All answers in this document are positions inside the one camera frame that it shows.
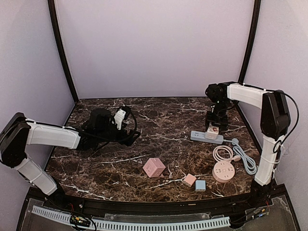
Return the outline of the blue power strip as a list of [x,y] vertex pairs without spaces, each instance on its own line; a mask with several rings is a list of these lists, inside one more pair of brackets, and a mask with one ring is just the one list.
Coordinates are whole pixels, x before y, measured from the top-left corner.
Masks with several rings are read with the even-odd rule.
[[218,135],[215,140],[211,140],[205,137],[205,132],[199,132],[199,131],[191,131],[190,140],[213,143],[213,144],[222,144],[224,141],[222,135]]

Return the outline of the pink cube socket adapter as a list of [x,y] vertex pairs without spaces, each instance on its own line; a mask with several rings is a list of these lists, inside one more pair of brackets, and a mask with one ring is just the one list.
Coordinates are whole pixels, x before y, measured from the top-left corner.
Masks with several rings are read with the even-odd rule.
[[162,174],[165,168],[166,166],[159,158],[149,158],[142,169],[148,177],[156,178]]

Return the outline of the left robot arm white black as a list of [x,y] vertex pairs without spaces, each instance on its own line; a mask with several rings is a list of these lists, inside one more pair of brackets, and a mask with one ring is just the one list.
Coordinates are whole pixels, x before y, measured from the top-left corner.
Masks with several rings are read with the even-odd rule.
[[62,195],[60,184],[26,153],[28,146],[99,150],[109,143],[131,146],[140,136],[137,119],[128,106],[115,114],[104,108],[91,111],[79,128],[38,122],[16,113],[0,134],[0,162],[16,170],[46,196]]

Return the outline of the white cube socket adapter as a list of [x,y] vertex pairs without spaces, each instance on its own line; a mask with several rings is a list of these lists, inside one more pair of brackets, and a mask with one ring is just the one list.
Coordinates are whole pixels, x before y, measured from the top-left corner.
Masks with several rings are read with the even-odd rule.
[[219,127],[209,124],[207,131],[205,132],[205,138],[209,140],[215,140],[219,135]]

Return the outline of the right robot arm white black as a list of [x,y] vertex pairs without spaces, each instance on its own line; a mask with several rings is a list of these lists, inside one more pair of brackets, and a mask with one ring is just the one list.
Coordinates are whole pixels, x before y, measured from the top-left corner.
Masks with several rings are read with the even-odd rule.
[[236,82],[210,84],[205,94],[213,102],[205,117],[205,137],[210,140],[215,140],[219,132],[227,129],[227,110],[232,102],[246,103],[261,110],[263,147],[259,167],[252,180],[246,202],[251,207],[264,204],[270,196],[282,145],[292,133],[288,129],[291,116],[287,99],[290,96],[282,90],[267,90]]

